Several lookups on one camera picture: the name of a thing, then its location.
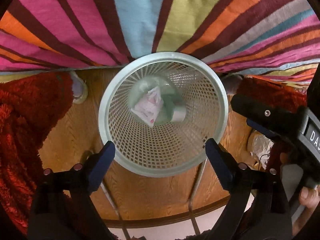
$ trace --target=white tissue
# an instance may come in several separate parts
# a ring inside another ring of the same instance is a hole
[[[163,106],[160,87],[148,91],[131,111],[140,117],[148,126],[153,127]]]

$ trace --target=wooden trim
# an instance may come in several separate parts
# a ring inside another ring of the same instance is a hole
[[[223,199],[220,199],[214,203],[211,203],[207,206],[193,210],[194,217],[198,217],[204,214],[207,214],[211,211],[214,211],[220,207],[225,206],[229,201],[230,196],[227,196]],[[159,227],[164,225],[169,225],[173,223],[178,223],[190,219],[190,213],[185,212],[173,216],[154,218],[154,219],[143,219],[143,220],[106,220],[103,219],[108,228],[122,228],[123,223],[126,228],[150,228],[150,227]]]

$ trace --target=white plastic basket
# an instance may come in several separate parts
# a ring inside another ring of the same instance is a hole
[[[154,74],[171,80],[182,95],[187,108],[183,122],[150,128],[133,117],[127,104],[130,88]],[[124,168],[166,177],[204,161],[205,141],[219,142],[227,119],[227,94],[209,66],[186,54],[159,52],[128,64],[110,82],[100,103],[99,132],[103,143],[115,143],[115,161]]]

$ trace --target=red fabric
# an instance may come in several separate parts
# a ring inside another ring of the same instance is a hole
[[[25,234],[43,174],[38,150],[72,100],[69,73],[42,73],[0,84],[0,203]]]
[[[293,113],[297,111],[299,106],[307,105],[307,95],[288,86],[282,86],[255,78],[244,78],[237,93],[254,98],[267,106],[278,106]],[[291,146],[284,141],[275,142],[270,151],[266,171],[273,168],[280,173],[280,154],[282,152],[287,153],[290,149]]]

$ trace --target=black cable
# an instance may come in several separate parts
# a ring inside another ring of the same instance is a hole
[[[258,165],[258,171],[259,171],[259,169],[260,169],[261,158],[262,158],[263,156],[265,156],[265,155],[269,155],[269,154],[267,153],[267,154],[261,155],[260,160],[259,160],[259,165]]]

